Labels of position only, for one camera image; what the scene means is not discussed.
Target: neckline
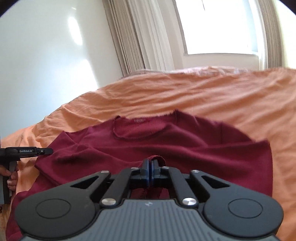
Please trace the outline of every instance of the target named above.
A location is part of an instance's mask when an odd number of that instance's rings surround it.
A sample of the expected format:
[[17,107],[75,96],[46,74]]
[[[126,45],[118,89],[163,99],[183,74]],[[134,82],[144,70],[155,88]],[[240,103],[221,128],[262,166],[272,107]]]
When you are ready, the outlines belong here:
[[[126,117],[122,117],[122,116],[118,115],[113,119],[113,125],[112,125],[113,136],[116,139],[121,139],[121,140],[126,140],[126,141],[150,139],[150,138],[153,138],[153,137],[161,134],[162,132],[164,132],[169,127],[169,125],[168,125],[169,123],[177,125],[178,119],[179,119],[178,117],[179,117],[178,110],[174,110],[172,113],[169,113],[166,115],[148,116],[148,117],[143,116],[143,117],[136,117],[136,118],[131,118],[131,119],[128,119]],[[120,125],[126,124],[127,122],[130,123],[132,121],[134,121],[134,122],[133,122],[133,124],[130,124],[131,127],[133,125],[136,125],[137,123],[151,122],[151,121],[165,121],[166,124],[161,129],[158,129],[158,130],[153,131],[153,132],[146,134],[146,135],[141,135],[139,137],[125,137],[125,136],[119,134]]]

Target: finger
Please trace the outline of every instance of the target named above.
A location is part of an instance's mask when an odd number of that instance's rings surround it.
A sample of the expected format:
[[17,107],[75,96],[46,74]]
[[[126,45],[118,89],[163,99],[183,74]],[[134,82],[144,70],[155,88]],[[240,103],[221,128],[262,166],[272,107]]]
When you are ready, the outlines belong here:
[[16,186],[17,185],[17,180],[8,180],[7,185],[8,186]]
[[0,165],[0,175],[8,177],[11,175],[11,172],[7,170],[4,166]]
[[13,191],[13,192],[15,192],[16,186],[8,186],[8,189],[11,190],[11,191]]
[[13,172],[13,173],[11,174],[11,176],[10,176],[10,179],[11,179],[11,180],[17,180],[17,178],[18,178],[18,174],[17,174],[17,172]]

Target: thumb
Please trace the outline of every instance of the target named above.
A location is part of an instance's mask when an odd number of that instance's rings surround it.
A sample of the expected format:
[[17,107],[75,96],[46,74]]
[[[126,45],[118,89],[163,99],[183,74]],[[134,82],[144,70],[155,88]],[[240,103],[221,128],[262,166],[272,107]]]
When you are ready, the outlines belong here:
[[4,166],[0,165],[0,175],[8,177],[11,175],[11,172],[7,170]]

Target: triangular cutout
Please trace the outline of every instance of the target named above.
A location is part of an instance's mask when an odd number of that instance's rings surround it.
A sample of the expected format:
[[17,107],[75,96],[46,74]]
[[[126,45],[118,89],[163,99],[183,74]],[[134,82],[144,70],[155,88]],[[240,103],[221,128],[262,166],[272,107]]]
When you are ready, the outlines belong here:
[[208,177],[208,176],[202,176],[202,178],[214,189],[219,189],[219,188],[226,188],[229,187],[228,184],[220,182],[214,178]]
[[98,176],[92,177],[90,179],[86,179],[82,182],[76,183],[72,185],[73,188],[87,189],[91,184],[94,183],[95,180],[98,179]]

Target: black circular joint cover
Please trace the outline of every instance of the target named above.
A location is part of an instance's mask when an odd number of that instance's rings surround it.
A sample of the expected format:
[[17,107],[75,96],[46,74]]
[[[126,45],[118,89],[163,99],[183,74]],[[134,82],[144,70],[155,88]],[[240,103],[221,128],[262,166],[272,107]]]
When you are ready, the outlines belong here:
[[277,231],[283,210],[271,197],[238,186],[212,193],[204,216],[217,230],[239,238],[258,238]]
[[24,199],[16,208],[15,219],[24,234],[62,239],[83,231],[95,214],[85,190],[57,187]]

